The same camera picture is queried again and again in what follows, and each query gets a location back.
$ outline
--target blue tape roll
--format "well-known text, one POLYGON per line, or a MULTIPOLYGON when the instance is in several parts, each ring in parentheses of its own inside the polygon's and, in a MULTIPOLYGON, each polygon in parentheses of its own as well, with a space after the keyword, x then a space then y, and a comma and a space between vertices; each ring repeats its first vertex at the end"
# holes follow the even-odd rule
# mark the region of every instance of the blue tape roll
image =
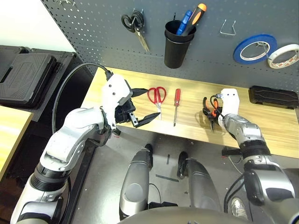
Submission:
POLYGON ((257 42, 263 42, 267 44, 267 54, 270 56, 277 48, 277 42, 275 37, 269 35, 269 34, 258 34, 255 36, 251 36, 241 43, 235 48, 234 50, 234 60, 241 64, 254 64, 261 61, 264 61, 267 59, 266 53, 262 53, 256 57, 244 57, 242 56, 242 51, 248 47, 249 45, 257 42))

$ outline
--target white tape roll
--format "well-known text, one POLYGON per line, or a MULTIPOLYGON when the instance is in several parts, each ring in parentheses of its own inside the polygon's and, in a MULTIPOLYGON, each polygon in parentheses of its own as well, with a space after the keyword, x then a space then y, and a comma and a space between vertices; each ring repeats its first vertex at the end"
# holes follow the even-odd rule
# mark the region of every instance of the white tape roll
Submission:
POLYGON ((268 64, 273 69, 282 69, 287 66, 290 66, 291 64, 294 64, 298 60, 299 60, 299 45, 298 44, 289 44, 289 45, 286 45, 286 46, 274 51, 268 58, 268 64), (286 60, 284 62, 273 63, 277 57, 279 57, 280 55, 282 55, 286 52, 289 52, 289 51, 295 51, 295 55, 293 57, 291 57, 289 60, 286 60))

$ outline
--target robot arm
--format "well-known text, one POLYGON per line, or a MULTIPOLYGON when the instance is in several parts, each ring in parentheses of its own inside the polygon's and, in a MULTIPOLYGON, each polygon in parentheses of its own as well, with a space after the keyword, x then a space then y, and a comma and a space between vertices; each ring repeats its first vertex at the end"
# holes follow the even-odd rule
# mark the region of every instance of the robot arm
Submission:
POLYGON ((131 97, 146 89, 131 89, 120 75, 112 75, 102 89, 101 108, 71 111, 64 125, 54 133, 34 173, 29 177, 11 217, 11 224, 55 224, 59 222, 67 179, 87 139, 103 146, 116 123, 131 121, 134 127, 151 122, 159 113, 137 120, 131 97))
POLYGON ((273 223, 294 224, 299 220, 299 199, 280 165, 271 156, 258 125, 238 115, 239 97, 235 89, 217 94, 223 100, 219 125, 237 140, 244 163, 247 198, 268 214, 273 223))

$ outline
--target tape roll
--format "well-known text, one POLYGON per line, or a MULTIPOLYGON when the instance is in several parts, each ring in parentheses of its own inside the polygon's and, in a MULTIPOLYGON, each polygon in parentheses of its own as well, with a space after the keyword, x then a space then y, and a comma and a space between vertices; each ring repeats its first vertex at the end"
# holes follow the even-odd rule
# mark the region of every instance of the tape roll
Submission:
POLYGON ((277 48, 277 42, 275 37, 269 34, 258 34, 251 36, 241 43, 234 50, 234 59, 241 64, 254 64, 267 59, 267 54, 272 54, 277 48), (266 52, 261 53, 255 57, 244 57, 242 52, 251 44, 263 43, 267 45, 266 52))
POLYGON ((286 46, 274 51, 268 58, 268 64, 273 69, 282 69, 282 68, 290 66, 291 64, 294 64, 298 60, 299 60, 299 45, 298 44, 289 44, 289 45, 286 45, 286 46), (284 62, 274 63, 274 60, 277 57, 279 57, 282 54, 289 52, 289 51, 295 51, 295 55, 284 62))

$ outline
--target red scissors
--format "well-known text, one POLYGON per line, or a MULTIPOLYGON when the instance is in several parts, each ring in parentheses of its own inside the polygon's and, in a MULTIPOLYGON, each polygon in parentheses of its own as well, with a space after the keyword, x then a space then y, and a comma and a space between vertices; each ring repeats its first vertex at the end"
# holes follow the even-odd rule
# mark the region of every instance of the red scissors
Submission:
POLYGON ((157 87, 157 88, 152 87, 152 88, 150 88, 149 91, 148 91, 148 98, 149 98, 149 100, 150 100, 153 104, 156 105, 156 107, 157 107, 157 111, 160 113, 160 115, 159 115, 159 119, 161 120, 161 118, 162 118, 162 115, 161 115, 161 114, 162 114, 162 112, 161 112, 161 104, 164 102, 164 100, 165 100, 165 98, 166 98, 166 90, 165 90, 163 87, 161 87, 161 86, 159 86, 159 87, 157 87), (163 97, 162 100, 161 100, 160 90, 163 90, 163 91, 164 91, 164 97, 163 97), (152 99, 150 98, 150 92, 151 92, 151 91, 154 91, 154 100, 152 100, 152 99))

